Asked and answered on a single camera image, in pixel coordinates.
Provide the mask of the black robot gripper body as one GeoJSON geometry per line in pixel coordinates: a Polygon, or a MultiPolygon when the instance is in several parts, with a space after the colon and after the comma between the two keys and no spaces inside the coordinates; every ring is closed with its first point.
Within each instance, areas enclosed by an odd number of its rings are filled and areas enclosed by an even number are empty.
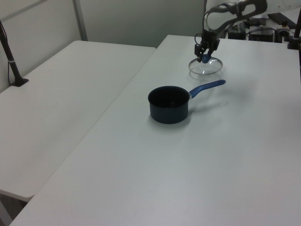
{"type": "Polygon", "coordinates": [[[217,38],[216,33],[208,30],[203,30],[201,38],[202,41],[200,45],[202,51],[216,51],[218,49],[220,40],[217,38]]]}

